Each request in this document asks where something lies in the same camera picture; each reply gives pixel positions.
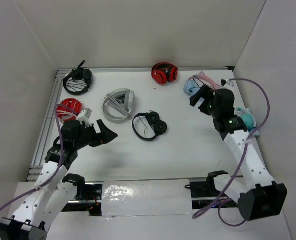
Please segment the small black headphones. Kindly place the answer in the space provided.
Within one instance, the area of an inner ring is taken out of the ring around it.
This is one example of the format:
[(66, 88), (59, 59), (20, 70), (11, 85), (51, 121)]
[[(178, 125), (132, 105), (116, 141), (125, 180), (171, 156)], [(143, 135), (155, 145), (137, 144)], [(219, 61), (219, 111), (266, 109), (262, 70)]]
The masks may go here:
[[(150, 126), (150, 128), (153, 130), (154, 132), (154, 136), (150, 137), (150, 138), (146, 138), (144, 136), (141, 136), (135, 126), (134, 126), (134, 120), (135, 119), (140, 119), (140, 117), (144, 117), (148, 123), (148, 125)], [(140, 112), (138, 114), (136, 114), (131, 122), (131, 127), (132, 130), (134, 132), (134, 134), (142, 141), (145, 142), (153, 142), (154, 140), (156, 140), (159, 136), (165, 134), (167, 132), (168, 126), (166, 124), (166, 122), (162, 121), (160, 119), (160, 115), (155, 112), (155, 111), (151, 111), (151, 112)]]

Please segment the grey white headphones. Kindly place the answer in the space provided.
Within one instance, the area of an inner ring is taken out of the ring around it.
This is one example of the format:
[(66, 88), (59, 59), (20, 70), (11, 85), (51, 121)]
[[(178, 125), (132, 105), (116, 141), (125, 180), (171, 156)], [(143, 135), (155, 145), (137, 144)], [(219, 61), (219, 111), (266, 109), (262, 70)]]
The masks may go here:
[[(115, 123), (122, 124), (128, 120), (131, 116), (131, 112), (134, 106), (135, 94), (134, 91), (127, 88), (116, 89), (104, 97), (101, 105), (103, 116), (106, 120)], [(110, 114), (106, 106), (111, 107), (122, 115), (122, 117), (116, 117)]]

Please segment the red black headphones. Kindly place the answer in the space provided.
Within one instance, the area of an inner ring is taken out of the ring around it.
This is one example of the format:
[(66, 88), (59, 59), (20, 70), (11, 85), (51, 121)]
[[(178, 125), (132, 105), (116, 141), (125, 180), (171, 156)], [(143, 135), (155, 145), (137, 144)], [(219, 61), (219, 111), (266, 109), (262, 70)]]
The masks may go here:
[(159, 84), (172, 83), (177, 79), (178, 67), (168, 63), (160, 62), (151, 69), (151, 77)]

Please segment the glossy white tape sheet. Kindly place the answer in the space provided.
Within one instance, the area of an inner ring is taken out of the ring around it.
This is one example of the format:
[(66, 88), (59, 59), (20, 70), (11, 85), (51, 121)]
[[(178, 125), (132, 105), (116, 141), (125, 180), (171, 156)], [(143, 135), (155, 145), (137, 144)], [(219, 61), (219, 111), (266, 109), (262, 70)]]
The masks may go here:
[(188, 180), (106, 181), (101, 212), (105, 217), (177, 216), (193, 212)]

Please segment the pink blue cat-ear headphones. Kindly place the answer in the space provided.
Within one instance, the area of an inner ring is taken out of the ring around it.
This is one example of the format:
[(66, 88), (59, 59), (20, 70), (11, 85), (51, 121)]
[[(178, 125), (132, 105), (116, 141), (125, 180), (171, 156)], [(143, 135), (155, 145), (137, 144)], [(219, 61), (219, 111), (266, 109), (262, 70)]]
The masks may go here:
[(209, 86), (215, 90), (219, 88), (219, 85), (215, 83), (213, 79), (208, 77), (204, 72), (200, 72), (199, 74), (195, 74), (191, 76), (184, 84), (183, 91), (189, 95), (193, 96), (196, 94), (199, 89), (203, 86)]

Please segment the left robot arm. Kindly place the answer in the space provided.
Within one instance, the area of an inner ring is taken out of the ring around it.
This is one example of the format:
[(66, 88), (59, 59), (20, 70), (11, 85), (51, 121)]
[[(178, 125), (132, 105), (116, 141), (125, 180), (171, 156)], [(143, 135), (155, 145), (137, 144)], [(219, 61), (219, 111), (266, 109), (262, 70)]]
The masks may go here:
[(86, 120), (69, 120), (48, 150), (34, 187), (22, 194), (24, 200), (9, 218), (0, 219), (2, 240), (44, 240), (65, 205), (86, 195), (85, 179), (68, 172), (78, 151), (110, 143), (117, 134), (97, 120), (100, 132)]

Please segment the teal headphones in bag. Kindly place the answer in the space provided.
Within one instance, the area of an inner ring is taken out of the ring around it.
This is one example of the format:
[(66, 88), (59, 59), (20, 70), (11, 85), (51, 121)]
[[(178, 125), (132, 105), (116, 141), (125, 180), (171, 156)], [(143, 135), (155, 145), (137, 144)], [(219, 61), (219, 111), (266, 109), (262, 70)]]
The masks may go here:
[(256, 120), (249, 108), (236, 107), (234, 114), (243, 120), (249, 133), (256, 129)]

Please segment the red white headphones left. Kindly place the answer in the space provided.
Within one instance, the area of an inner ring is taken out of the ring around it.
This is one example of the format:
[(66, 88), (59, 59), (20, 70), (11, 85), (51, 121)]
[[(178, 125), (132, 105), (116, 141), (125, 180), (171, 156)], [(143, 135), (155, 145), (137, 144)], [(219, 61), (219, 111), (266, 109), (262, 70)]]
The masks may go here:
[(56, 114), (61, 122), (75, 120), (82, 110), (82, 104), (75, 98), (66, 98), (56, 106)]

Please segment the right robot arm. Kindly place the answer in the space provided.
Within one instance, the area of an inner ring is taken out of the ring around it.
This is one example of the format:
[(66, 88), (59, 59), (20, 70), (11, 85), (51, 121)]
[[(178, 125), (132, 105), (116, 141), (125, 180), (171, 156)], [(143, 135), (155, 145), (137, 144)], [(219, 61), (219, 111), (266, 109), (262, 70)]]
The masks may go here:
[(233, 92), (204, 85), (190, 97), (190, 105), (195, 106), (200, 99), (203, 102), (199, 110), (213, 118), (215, 129), (237, 161), (236, 171), (242, 173), (245, 181), (245, 184), (240, 184), (234, 175), (230, 176), (223, 170), (211, 172), (206, 179), (208, 194), (226, 195), (233, 200), (245, 221), (279, 215), (287, 189), (268, 172), (251, 142), (244, 121), (235, 115)]

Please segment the black wired headphones far left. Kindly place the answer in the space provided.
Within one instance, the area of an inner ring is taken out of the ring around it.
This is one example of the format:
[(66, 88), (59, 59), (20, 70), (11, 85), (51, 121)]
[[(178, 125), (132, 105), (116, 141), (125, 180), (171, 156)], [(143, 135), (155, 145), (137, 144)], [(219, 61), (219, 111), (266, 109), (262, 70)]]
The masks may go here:
[(70, 95), (80, 96), (87, 93), (93, 83), (92, 72), (89, 68), (83, 67), (85, 62), (83, 60), (63, 78), (63, 88)]

